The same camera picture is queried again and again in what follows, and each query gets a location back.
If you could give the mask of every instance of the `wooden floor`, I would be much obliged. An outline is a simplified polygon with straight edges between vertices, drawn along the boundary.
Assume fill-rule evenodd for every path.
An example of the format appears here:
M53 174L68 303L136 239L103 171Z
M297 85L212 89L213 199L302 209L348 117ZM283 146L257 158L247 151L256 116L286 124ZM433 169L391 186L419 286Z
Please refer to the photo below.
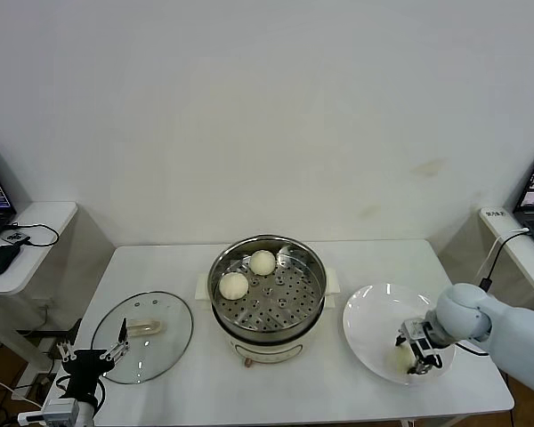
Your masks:
M5 347L0 348L0 382L10 385L16 385L18 378L21 376L26 363ZM461 423L456 424L458 427L534 427L534 391L528 389L522 384L509 378L509 388L514 396L516 405L514 410L500 414L476 415L466 418ZM30 398L42 403L42 399L47 393L47 386L40 386L39 390L34 387L30 392ZM10 416L19 412L33 411L35 407L24 401L10 399L10 392L0 391L0 407L3 407ZM4 411L0 411L0 423L5 420ZM348 427L400 427L399 422L383 423L348 423L334 424Z

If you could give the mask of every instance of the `white table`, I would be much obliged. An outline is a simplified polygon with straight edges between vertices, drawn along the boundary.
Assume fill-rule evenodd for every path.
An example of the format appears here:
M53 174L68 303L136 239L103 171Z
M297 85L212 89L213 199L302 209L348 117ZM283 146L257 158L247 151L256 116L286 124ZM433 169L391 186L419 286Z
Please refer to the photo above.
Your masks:
M19 225L46 224L61 234L75 215L77 205L74 202L39 202L17 205L16 210L18 214L12 222ZM55 238L50 230L43 228L20 231L31 236L32 241L36 243L52 242ZM0 239L0 245L7 243ZM0 275L0 295L11 296L21 292L51 249L51 246L22 247L8 270ZM50 359L18 334L7 318L0 319L0 342L35 367L47 370L51 365Z
M495 238L510 230L522 228L512 212L505 207L483 207L479 215ZM505 250L534 287L534 239L530 236L514 238L506 244Z
M138 385L105 380L107 401L96 424L337 423L460 416L513 407L513 398L489 358L457 349L453 367L438 381L405 387L374 375L348 347L342 310L360 287L387 281L437 298L450 285L426 241L309 246L337 271L342 293L336 296L336 308L326 310L312 345L301 355L250 369L232 352L211 312L194 300L198 274L209 269L225 245L119 247L85 313L77 348L90 347L95 328L111 308L147 291L163 290L183 298L193 314L194 333L182 358L161 376ZM48 399L59 395L59 390L52 390Z

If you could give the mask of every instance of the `glass lid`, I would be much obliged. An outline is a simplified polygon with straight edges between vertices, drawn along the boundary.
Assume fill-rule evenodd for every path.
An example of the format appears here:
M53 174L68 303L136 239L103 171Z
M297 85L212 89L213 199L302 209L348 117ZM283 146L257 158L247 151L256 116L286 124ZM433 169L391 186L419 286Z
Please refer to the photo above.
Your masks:
M124 318L129 350L104 375L115 383L144 383L159 376L180 359L192 336L192 315L186 302L166 292L148 292L111 310L97 326L91 347L110 349Z

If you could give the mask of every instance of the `metal steamer tray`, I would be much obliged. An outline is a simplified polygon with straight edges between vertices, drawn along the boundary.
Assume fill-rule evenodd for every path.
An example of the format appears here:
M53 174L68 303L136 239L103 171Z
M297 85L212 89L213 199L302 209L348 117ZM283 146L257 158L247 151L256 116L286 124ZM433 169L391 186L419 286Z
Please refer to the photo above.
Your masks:
M275 255L277 266L269 276L257 276L249 268L258 250ZM223 275L238 272L249 283L247 294L226 300L219 290ZM207 288L217 319L236 337L257 344L288 342L319 318L327 288L320 258L306 245L291 238L256 236L242 240L215 260Z

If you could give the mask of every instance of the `white bowl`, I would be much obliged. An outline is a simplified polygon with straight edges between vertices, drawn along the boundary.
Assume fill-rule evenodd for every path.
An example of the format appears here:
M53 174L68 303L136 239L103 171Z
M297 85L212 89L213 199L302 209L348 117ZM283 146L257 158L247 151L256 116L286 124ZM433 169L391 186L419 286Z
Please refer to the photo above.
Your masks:
M344 307L346 341L366 367L386 380L406 385L430 382L449 371L455 357L454 346L438 350L443 367L434 367L425 375L400 371L393 353L401 323L425 317L433 308L429 298L405 286L389 283L364 286Z

